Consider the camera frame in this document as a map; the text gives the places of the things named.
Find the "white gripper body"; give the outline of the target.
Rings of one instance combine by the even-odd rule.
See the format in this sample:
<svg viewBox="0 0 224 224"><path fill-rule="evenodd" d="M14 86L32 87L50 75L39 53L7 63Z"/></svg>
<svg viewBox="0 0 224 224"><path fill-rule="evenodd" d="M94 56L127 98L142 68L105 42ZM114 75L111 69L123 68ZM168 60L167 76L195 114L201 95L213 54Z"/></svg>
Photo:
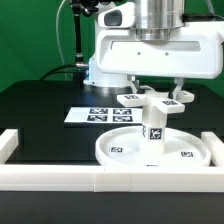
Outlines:
<svg viewBox="0 0 224 224"><path fill-rule="evenodd" d="M99 33L95 60L104 73L214 79L223 68L224 22L189 22L167 41L140 41L133 29Z"/></svg>

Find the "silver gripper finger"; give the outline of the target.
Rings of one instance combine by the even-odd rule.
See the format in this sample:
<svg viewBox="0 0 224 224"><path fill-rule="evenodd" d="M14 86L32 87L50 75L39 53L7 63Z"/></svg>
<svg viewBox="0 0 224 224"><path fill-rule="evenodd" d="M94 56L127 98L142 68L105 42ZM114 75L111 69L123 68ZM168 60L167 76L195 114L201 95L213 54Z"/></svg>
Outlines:
<svg viewBox="0 0 224 224"><path fill-rule="evenodd" d="M140 84L135 76L129 76L128 81L129 81L130 87L132 89L132 92L134 94L144 94L145 93L145 89L140 86Z"/></svg>
<svg viewBox="0 0 224 224"><path fill-rule="evenodd" d="M184 85L184 79L183 78L175 78L174 84L175 84L175 86L169 92L169 97L171 99L177 99L179 97L179 92L182 90L182 87Z"/></svg>

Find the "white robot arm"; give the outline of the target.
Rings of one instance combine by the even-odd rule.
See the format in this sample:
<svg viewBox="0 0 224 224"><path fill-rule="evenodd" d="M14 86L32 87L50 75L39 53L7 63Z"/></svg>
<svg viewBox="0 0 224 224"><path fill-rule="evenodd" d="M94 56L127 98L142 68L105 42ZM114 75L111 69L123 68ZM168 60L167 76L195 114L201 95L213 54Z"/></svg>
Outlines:
<svg viewBox="0 0 224 224"><path fill-rule="evenodd" d="M86 87L135 88L138 76L214 79L223 69L224 19L187 14L185 0L131 0L102 6Z"/></svg>

